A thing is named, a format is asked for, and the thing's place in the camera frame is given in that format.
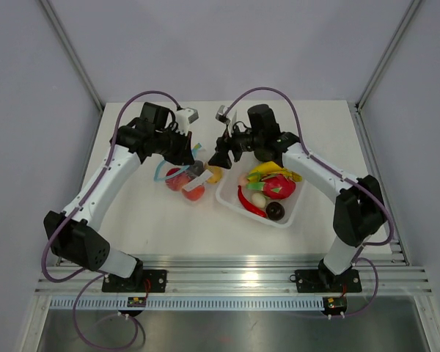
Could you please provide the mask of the clear zip top bag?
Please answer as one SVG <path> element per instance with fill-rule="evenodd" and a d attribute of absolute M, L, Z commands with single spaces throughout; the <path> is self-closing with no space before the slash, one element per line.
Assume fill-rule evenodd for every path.
<path fill-rule="evenodd" d="M 164 184 L 190 204 L 201 202 L 210 195 L 224 176 L 224 170 L 211 166 L 208 161 L 208 150 L 200 143 L 191 149 L 194 163 L 188 166 L 175 166 L 162 160 L 155 169 L 153 180 Z"/>

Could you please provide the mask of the red apple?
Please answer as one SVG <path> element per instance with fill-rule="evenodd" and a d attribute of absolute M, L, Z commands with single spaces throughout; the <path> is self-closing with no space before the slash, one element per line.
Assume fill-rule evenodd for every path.
<path fill-rule="evenodd" d="M 171 168 L 166 173 L 166 179 L 164 182 L 166 186 L 172 191 L 180 191 L 184 187 L 184 185 L 188 184 L 191 181 L 191 178 L 187 172 L 181 172 L 175 175 L 175 173 L 177 173 L 178 171 L 180 171 L 180 168 L 175 167 Z"/>

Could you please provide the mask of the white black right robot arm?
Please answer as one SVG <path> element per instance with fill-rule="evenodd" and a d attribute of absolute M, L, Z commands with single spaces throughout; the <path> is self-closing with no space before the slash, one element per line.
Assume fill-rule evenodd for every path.
<path fill-rule="evenodd" d="M 281 221 L 286 217 L 282 201 L 291 198 L 302 180 L 321 191 L 333 204 L 332 227 L 336 238 L 316 269 L 295 272 L 299 292 L 355 291 L 359 281 L 353 264 L 367 239 L 388 222 L 379 182 L 372 175 L 356 177 L 317 157 L 301 133 L 284 132 L 272 108 L 258 104 L 248 109 L 249 124 L 228 116 L 221 106 L 216 119 L 225 130 L 216 141 L 211 166 L 231 169 L 246 152 L 260 164 L 241 178 L 237 199 L 249 214 Z"/>

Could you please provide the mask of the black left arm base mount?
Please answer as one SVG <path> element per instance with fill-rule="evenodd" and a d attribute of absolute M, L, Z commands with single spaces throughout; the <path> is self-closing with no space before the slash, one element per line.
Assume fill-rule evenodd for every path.
<path fill-rule="evenodd" d="M 104 293 L 164 293 L 166 291 L 168 271 L 162 269 L 143 269 L 141 273 L 129 278 L 110 274 L 104 279 Z"/>

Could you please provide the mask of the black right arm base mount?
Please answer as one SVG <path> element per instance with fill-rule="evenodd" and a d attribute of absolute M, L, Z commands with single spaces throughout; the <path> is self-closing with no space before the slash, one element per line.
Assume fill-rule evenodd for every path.
<path fill-rule="evenodd" d="M 289 275 L 299 293 L 361 293 L 359 272 L 348 269 L 334 276 L 320 269 L 298 269 Z"/>

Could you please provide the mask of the orange red tomato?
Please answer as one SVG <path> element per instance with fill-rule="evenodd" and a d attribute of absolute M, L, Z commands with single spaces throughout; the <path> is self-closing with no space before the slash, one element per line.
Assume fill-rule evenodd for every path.
<path fill-rule="evenodd" d="M 202 196 L 205 193 L 205 187 L 203 185 L 199 185 L 193 189 L 191 189 L 190 191 L 186 190 L 186 189 L 182 189 L 181 190 L 182 195 L 189 201 L 191 202 L 196 202 L 197 200 L 201 199 Z"/>

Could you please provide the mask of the yellow orange fruit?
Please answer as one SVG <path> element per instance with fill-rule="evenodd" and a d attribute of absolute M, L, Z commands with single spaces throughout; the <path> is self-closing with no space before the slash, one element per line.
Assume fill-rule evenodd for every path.
<path fill-rule="evenodd" d="M 211 176 L 206 180 L 207 183 L 216 184 L 223 178 L 222 168 L 211 165 L 207 165 L 205 168 L 211 173 Z"/>

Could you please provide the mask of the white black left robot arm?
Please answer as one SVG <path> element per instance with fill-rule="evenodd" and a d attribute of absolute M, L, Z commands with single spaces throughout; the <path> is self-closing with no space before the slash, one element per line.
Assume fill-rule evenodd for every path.
<path fill-rule="evenodd" d="M 59 213 L 50 211 L 43 224 L 52 253 L 88 270 L 118 278 L 128 292 L 144 284 L 141 260 L 115 249 L 99 234 L 100 226 L 130 176 L 152 155 L 177 166 L 194 163 L 190 126 L 199 117 L 193 108 L 175 111 L 145 103 L 139 117 L 117 124 L 102 164 L 88 184 Z"/>

